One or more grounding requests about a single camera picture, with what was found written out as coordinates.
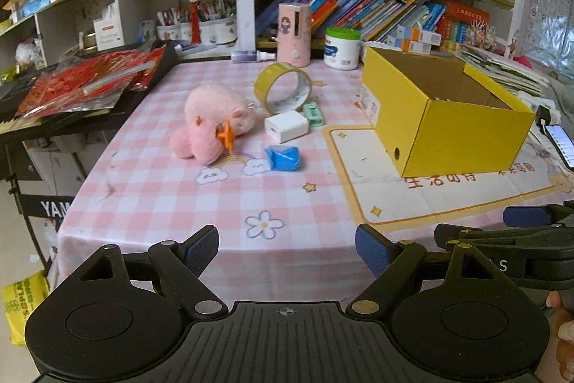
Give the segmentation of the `black electronic keyboard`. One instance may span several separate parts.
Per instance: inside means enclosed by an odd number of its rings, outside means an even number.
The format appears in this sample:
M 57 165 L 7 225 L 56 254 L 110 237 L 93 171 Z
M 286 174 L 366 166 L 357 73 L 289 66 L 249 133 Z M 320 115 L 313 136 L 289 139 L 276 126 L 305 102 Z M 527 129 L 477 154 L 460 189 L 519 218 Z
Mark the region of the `black electronic keyboard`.
M 72 56 L 1 86 L 1 142 L 44 138 L 77 121 L 123 117 L 178 62 L 174 41 Z

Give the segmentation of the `stack of papers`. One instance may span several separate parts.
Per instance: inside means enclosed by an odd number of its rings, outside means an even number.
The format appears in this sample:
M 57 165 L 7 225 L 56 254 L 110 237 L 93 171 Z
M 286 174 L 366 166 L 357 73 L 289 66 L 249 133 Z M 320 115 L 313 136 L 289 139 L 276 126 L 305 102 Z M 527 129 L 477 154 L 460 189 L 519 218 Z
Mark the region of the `stack of papers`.
M 550 88 L 549 79 L 514 60 L 467 45 L 459 45 L 454 55 L 482 71 L 512 93 L 526 92 L 541 97 Z

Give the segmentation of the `pink checkered tablecloth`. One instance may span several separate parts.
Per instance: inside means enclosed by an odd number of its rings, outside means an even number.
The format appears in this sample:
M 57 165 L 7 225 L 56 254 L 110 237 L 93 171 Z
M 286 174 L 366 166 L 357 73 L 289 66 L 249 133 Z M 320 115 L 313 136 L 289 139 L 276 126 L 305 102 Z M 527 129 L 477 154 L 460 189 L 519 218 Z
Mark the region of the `pink checkered tablecloth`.
M 437 224 L 500 228 L 511 205 L 559 203 L 573 176 L 527 144 L 508 171 L 400 177 L 359 108 L 359 71 L 307 68 L 325 125 L 298 138 L 302 167 L 274 171 L 260 127 L 232 155 L 205 167 L 172 154 L 190 90 L 216 83 L 251 97 L 261 66 L 229 61 L 174 67 L 144 99 L 89 173 L 57 235 L 69 275 L 96 249 L 144 252 L 215 225 L 220 248 L 203 281 L 226 301 L 346 301 L 370 281 L 354 247 L 368 223 L 428 248 Z

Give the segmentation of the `yellow tape roll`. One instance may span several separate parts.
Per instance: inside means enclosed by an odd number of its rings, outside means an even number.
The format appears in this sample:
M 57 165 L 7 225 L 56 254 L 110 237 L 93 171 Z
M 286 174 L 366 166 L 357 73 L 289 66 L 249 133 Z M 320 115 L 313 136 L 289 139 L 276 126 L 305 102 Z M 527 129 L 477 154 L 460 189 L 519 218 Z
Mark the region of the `yellow tape roll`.
M 270 115 L 301 111 L 311 91 L 309 74 L 285 62 L 265 67 L 254 83 L 254 95 Z

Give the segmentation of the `row of leaning books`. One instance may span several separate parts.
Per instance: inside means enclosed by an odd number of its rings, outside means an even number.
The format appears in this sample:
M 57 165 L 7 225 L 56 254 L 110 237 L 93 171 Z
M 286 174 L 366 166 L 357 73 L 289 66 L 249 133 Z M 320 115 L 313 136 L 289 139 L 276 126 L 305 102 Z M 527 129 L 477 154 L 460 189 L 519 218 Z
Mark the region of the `row of leaning books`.
M 359 31 L 367 42 L 384 42 L 398 29 L 414 27 L 434 32 L 447 5 L 419 0 L 263 0 L 267 3 L 256 16 L 256 35 L 278 33 L 281 4 L 306 4 L 311 11 L 311 34 L 322 39 L 330 27 Z

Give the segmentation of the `pink plush pig toy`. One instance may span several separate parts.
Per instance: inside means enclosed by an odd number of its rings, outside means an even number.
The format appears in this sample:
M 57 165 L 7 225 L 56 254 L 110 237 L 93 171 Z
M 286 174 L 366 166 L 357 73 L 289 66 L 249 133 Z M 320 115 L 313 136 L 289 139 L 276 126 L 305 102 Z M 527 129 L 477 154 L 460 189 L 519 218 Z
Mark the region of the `pink plush pig toy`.
M 234 152 L 235 138 L 255 125 L 255 104 L 222 85 L 200 85 L 188 95 L 184 106 L 185 123 L 170 138 L 170 148 L 178 158 L 194 158 L 209 165 L 226 151 Z

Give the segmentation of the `white pen holder cups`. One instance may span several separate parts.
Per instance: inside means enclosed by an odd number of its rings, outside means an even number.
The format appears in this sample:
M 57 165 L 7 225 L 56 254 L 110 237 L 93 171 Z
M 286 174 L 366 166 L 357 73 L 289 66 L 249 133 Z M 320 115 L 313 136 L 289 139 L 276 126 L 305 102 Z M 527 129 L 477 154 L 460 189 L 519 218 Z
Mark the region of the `white pen holder cups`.
M 198 30 L 194 30 L 191 22 L 180 22 L 174 25 L 158 25 L 157 38 L 161 41 L 181 40 L 194 43 L 200 41 L 203 45 L 224 46 L 232 44 L 237 39 L 235 17 L 219 18 L 200 21 Z

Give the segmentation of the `red packaged decorations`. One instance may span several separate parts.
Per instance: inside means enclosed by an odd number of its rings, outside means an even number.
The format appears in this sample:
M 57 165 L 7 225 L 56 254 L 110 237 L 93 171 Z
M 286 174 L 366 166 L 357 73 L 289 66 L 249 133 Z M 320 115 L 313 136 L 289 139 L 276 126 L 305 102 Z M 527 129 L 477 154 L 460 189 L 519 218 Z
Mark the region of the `red packaged decorations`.
M 166 47 L 115 51 L 42 74 L 19 103 L 18 118 L 111 109 L 126 91 L 144 91 Z

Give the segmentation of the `blue clay packet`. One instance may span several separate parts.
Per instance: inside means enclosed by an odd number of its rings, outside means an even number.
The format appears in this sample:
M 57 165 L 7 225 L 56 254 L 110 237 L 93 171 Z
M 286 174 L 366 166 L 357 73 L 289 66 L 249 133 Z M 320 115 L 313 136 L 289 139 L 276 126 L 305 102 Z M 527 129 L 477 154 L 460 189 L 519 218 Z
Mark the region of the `blue clay packet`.
M 265 149 L 265 154 L 268 158 L 269 168 L 274 171 L 297 171 L 302 164 L 298 147 L 271 146 Z

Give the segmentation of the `white charger block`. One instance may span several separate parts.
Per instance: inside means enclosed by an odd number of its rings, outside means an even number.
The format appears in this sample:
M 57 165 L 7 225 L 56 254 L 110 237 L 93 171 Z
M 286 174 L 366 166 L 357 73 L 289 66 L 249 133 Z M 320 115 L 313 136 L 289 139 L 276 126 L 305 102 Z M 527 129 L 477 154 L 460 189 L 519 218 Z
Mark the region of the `white charger block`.
M 268 117 L 264 125 L 269 139 L 278 144 L 309 133 L 309 120 L 295 110 Z

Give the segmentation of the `pink humidifier cylinder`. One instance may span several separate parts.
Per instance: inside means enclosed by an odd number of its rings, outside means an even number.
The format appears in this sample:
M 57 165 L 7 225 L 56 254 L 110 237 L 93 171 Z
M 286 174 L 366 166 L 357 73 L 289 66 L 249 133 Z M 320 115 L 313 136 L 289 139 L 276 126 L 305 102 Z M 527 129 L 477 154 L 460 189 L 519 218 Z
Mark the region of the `pink humidifier cylinder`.
M 310 63 L 311 8 L 309 4 L 280 4 L 278 8 L 277 60 L 295 67 Z

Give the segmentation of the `smartphone on table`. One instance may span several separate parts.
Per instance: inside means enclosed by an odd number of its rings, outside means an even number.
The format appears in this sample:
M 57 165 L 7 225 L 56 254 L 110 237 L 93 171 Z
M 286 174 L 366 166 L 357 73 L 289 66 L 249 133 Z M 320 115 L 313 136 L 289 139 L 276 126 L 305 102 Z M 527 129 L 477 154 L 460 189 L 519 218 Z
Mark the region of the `smartphone on table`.
M 561 125 L 545 125 L 545 135 L 550 139 L 552 145 L 568 170 L 574 171 L 574 143 Z

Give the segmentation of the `orange white medicine boxes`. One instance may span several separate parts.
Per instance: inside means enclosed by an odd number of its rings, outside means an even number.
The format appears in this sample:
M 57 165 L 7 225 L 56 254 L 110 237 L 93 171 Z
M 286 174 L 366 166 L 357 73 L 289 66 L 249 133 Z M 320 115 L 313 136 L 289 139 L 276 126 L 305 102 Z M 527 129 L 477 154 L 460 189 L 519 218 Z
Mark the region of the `orange white medicine boxes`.
M 403 52 L 429 55 L 433 47 L 441 44 L 442 35 L 433 31 L 398 25 L 394 34 L 387 37 L 385 44 Z

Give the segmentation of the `yellow cardboard box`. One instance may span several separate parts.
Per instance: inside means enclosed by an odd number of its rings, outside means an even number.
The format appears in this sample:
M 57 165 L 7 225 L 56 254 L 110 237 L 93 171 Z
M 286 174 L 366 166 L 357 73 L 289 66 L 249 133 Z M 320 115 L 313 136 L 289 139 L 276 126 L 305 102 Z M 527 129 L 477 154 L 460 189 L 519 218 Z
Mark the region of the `yellow cardboard box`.
M 360 106 L 404 178 L 511 167 L 533 112 L 454 56 L 368 48 Z

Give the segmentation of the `white jar green lid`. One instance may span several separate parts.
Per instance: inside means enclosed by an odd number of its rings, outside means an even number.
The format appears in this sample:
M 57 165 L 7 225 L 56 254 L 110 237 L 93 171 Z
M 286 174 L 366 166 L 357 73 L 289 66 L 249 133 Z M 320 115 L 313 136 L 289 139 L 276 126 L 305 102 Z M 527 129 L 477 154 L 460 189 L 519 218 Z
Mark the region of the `white jar green lid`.
M 349 71 L 358 66 L 361 34 L 352 28 L 328 27 L 324 41 L 325 64 L 333 69 Z

